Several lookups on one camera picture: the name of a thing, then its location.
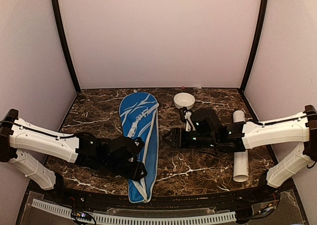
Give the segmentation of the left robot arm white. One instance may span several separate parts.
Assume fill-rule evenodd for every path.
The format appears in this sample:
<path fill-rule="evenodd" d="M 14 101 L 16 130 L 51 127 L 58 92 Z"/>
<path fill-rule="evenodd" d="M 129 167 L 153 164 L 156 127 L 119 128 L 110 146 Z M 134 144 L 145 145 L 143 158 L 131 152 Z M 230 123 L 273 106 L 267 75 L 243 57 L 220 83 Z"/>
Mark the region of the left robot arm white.
<path fill-rule="evenodd" d="M 32 125 L 10 109 L 0 122 L 0 161 L 15 166 L 26 177 L 59 203 L 66 203 L 70 193 L 63 187 L 61 174 L 46 168 L 30 151 L 60 158 L 68 163 L 93 170 L 108 169 L 129 180 L 139 181 L 147 175 L 138 154 L 143 140 L 119 136 L 97 138 L 91 133 L 63 134 Z"/>

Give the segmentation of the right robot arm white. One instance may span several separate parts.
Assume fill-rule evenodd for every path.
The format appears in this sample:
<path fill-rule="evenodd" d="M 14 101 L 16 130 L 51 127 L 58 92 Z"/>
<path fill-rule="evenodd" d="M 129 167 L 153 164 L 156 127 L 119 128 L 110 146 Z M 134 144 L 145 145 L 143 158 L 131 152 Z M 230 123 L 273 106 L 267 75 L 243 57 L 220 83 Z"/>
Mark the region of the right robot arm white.
<path fill-rule="evenodd" d="M 317 161 L 317 111 L 306 105 L 304 111 L 289 117 L 269 121 L 240 121 L 224 125 L 213 109 L 202 108 L 186 116 L 187 109 L 179 110 L 182 122 L 190 129 L 173 128 L 163 141 L 173 148 L 215 149 L 223 153 L 238 153 L 260 146 L 296 142 L 297 147 L 264 175 L 265 183 L 253 190 L 253 198 L 263 202 L 304 167 L 311 168 Z"/>

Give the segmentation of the white shuttlecock tube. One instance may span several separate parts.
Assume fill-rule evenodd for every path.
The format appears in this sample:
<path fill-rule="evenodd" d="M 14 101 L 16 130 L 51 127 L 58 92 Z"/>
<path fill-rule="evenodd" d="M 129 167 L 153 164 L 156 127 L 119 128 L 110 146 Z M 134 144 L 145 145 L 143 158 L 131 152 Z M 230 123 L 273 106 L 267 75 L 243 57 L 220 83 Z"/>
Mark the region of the white shuttlecock tube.
<path fill-rule="evenodd" d="M 245 121 L 245 113 L 243 111 L 235 111 L 233 113 L 233 122 Z M 235 182 L 245 182 L 249 179 L 249 161 L 248 152 L 234 153 L 233 180 Z"/>

